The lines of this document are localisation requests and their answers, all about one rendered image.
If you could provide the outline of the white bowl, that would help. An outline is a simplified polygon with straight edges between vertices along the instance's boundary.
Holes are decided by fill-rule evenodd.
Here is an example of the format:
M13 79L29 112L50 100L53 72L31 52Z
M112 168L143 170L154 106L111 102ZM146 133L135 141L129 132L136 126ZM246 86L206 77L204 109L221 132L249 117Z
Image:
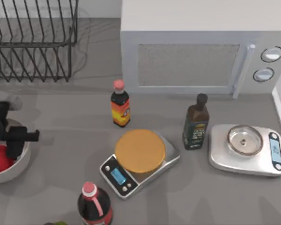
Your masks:
M9 130L10 126L24 126L17 120L7 118L8 126L6 131ZM0 146L6 146L5 142L0 142ZM6 170L0 172L0 184L13 180L14 178L18 177L28 166L30 162L30 142L25 142L22 154L14 161L13 165Z

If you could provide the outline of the pink-capped orange label bottle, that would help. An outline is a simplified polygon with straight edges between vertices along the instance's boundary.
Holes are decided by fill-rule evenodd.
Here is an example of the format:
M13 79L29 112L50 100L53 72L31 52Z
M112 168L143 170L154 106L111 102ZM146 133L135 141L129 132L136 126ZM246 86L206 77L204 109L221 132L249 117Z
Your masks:
M119 127L125 127L131 119L130 97L125 91L122 79L114 81L114 91L111 95L111 112L113 122Z

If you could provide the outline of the red-capped dark soda bottle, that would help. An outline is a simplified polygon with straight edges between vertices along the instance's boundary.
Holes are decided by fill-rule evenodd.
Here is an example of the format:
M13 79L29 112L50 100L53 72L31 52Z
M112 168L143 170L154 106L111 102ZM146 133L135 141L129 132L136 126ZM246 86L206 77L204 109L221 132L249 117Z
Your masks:
M77 202L83 225L111 225L113 210L108 194L93 182L82 186Z

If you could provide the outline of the orange round scale plate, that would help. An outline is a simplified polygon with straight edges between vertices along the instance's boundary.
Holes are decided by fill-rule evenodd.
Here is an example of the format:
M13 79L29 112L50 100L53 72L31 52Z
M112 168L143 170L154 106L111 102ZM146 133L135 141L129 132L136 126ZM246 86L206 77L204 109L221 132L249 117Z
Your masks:
M165 159L165 144L155 132L134 129L124 133L115 145L119 164L133 173L148 173L157 169Z

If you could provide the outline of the microwave oven door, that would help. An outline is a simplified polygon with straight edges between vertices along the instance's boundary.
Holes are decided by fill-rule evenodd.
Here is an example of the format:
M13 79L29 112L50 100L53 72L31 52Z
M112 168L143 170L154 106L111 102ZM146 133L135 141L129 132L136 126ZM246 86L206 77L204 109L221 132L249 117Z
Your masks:
M232 94L247 44L220 31L123 31L122 71L130 93Z

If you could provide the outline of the silver and black kitchen scale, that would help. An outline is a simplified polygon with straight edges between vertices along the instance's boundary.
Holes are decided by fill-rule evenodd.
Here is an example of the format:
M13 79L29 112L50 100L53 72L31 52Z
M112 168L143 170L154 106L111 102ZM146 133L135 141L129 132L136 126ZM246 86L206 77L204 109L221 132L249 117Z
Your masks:
M172 143L156 131L157 135L165 144L165 159L163 163L154 171L148 173L133 173L122 167L115 156L115 152L110 155L99 167L100 174L114 190L117 196L123 200L136 194L164 171L173 166L180 158L180 152Z

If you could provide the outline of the dark green oil bottle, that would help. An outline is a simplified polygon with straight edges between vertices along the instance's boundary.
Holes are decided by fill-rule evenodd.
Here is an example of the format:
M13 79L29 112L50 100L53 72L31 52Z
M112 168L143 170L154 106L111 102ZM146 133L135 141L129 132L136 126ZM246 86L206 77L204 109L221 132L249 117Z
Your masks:
M196 104L188 107L182 133L182 141L186 150L202 148L210 118L206 107L207 101L208 96L200 93L197 95Z

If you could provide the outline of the white rounded kitchen scale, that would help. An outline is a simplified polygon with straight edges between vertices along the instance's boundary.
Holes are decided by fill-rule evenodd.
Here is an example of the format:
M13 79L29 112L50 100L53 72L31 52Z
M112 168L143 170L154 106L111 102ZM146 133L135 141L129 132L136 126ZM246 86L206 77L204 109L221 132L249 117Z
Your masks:
M227 145L227 133L236 124L212 126L208 137L210 164L220 170L261 176L281 176L281 136L266 127L254 127L263 137L263 148L255 156L244 157Z

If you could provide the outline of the pale microwave oven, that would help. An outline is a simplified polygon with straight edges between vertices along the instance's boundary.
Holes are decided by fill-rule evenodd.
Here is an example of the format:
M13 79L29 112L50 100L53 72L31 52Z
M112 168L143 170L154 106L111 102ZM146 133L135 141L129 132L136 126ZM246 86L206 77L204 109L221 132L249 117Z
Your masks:
M267 48L281 47L281 0L123 0L123 31L220 31L239 35L256 48L240 94L270 94L281 75L281 58L266 63ZM271 68L266 82L253 79L256 70Z

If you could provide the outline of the round glass bowl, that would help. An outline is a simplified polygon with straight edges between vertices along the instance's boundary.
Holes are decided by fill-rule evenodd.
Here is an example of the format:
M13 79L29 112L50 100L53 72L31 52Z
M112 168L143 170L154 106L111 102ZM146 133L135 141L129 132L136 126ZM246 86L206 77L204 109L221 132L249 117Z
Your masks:
M227 133L227 145L236 154L252 157L260 153L264 142L260 132L248 125L235 125Z

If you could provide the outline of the small microwave knob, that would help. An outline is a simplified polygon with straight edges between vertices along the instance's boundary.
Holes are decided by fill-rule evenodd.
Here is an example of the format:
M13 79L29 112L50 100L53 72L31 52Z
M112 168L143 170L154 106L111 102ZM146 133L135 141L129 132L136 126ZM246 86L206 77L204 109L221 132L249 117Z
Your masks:
M259 83L270 80L274 75L274 71L267 67L264 69L256 70L253 74L253 79Z

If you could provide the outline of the large microwave knob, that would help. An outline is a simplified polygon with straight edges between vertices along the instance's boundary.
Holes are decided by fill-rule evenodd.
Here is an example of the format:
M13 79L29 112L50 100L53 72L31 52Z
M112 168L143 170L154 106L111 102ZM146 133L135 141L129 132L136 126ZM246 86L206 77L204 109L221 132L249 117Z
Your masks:
M281 58L281 47L279 46L267 48L261 54L262 61L266 63L275 62L280 58Z

